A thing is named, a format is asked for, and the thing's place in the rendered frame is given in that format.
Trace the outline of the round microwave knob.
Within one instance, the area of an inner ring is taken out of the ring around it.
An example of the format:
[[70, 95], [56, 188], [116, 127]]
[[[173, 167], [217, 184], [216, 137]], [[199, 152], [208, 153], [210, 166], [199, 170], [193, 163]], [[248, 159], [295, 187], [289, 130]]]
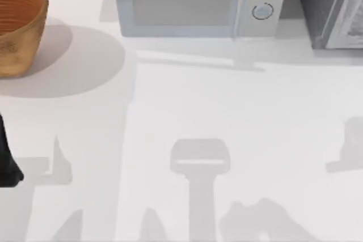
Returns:
[[273, 15], [273, 13], [274, 13], [274, 8], [269, 3], [263, 3], [263, 4], [256, 5], [252, 9], [252, 16], [256, 20], [266, 20], [266, 19], [270, 18]]

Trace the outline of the microwave oven door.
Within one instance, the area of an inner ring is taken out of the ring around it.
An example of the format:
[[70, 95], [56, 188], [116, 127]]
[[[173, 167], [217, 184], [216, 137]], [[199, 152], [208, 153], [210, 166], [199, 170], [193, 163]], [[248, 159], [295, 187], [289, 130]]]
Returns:
[[125, 37], [237, 37], [242, 0], [116, 0]]

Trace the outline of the pale microwave oven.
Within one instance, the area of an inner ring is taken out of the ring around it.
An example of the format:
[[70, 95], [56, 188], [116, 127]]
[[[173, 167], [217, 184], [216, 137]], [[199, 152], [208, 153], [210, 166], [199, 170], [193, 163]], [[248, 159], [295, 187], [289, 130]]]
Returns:
[[[284, 0], [244, 0], [240, 21], [239, 37], [271, 37], [275, 34]], [[266, 20], [256, 20], [252, 9], [259, 4], [269, 3], [274, 8], [273, 15]]]

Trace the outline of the brown woven basket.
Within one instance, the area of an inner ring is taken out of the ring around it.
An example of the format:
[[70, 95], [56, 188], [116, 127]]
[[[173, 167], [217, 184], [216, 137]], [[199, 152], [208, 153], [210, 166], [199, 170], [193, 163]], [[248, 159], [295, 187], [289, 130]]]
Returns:
[[32, 66], [47, 19], [49, 0], [0, 0], [0, 78]]

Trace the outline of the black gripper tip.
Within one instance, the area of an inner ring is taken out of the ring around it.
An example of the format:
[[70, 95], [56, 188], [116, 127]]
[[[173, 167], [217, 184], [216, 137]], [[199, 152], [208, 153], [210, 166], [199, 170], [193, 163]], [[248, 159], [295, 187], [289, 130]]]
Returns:
[[12, 156], [0, 114], [0, 188], [14, 188], [23, 180], [24, 174]]

